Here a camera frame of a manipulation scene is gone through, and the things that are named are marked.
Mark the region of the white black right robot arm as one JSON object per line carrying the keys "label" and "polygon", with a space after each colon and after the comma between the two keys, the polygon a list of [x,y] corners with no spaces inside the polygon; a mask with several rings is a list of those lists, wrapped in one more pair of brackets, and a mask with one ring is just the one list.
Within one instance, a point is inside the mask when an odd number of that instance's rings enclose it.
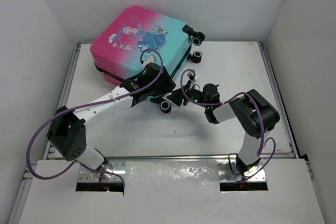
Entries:
{"label": "white black right robot arm", "polygon": [[241,92],[227,102],[220,102],[217,85],[208,83],[202,91],[191,82],[174,90],[167,99],[177,106],[188,102],[203,106],[209,123],[218,124],[236,118],[245,131],[243,144],[236,155],[236,169],[244,175],[260,162],[265,135],[274,129],[280,115],[257,90]]}

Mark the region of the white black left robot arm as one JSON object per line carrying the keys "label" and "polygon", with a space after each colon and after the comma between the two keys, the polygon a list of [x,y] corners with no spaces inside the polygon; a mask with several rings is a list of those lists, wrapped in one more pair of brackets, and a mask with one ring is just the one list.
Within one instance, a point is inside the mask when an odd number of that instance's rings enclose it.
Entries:
{"label": "white black left robot arm", "polygon": [[97,149],[88,146],[86,135],[89,130],[115,113],[146,101],[148,97],[172,92],[175,86],[165,67],[149,63],[139,74],[125,79],[86,107],[69,109],[63,106],[58,109],[47,138],[65,160],[77,161],[94,172],[102,172],[107,168],[108,161]]}

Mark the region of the pink and teal kids suitcase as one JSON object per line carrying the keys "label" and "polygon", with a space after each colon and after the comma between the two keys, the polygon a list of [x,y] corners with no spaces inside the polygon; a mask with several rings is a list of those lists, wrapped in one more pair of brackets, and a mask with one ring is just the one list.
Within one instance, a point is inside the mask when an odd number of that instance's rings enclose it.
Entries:
{"label": "pink and teal kids suitcase", "polygon": [[[190,51],[204,39],[202,32],[183,21],[130,6],[91,44],[90,52],[96,69],[115,86],[144,70],[142,63],[150,55],[156,56],[156,64],[164,66],[173,80],[185,61],[200,62],[202,53]],[[169,113],[171,104],[164,96],[147,100]]]}

